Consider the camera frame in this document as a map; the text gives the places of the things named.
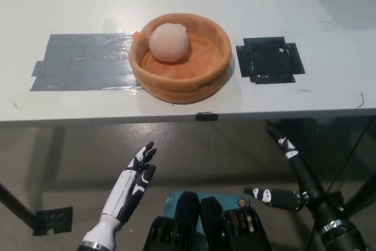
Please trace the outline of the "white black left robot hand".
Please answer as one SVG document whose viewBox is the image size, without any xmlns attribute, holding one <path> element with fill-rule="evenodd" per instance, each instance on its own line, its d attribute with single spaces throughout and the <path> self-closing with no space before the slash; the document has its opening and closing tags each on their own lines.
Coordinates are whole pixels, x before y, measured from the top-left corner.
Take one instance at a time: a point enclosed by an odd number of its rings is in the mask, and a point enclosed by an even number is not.
<svg viewBox="0 0 376 251">
<path fill-rule="evenodd" d="M 116 234 L 137 208 L 153 178 L 156 167 L 149 162 L 156 153 L 153 142 L 131 159 L 118 177 L 98 223 L 83 237 L 78 250 L 115 250 Z"/>
</svg>

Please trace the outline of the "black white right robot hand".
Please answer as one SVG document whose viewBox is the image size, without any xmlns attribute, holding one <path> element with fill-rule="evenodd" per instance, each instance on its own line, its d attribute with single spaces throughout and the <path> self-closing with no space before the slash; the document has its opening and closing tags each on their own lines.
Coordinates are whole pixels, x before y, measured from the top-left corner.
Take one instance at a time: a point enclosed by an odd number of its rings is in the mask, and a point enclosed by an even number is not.
<svg viewBox="0 0 376 251">
<path fill-rule="evenodd" d="M 273 208 L 299 211 L 307 207 L 319 233 L 349 225 L 348 217 L 330 199 L 317 177 L 303 162 L 298 149 L 287 137 L 278 138 L 277 143 L 296 174 L 300 191 L 297 193 L 282 189 L 247 187 L 244 188 L 244 193 Z"/>
</svg>

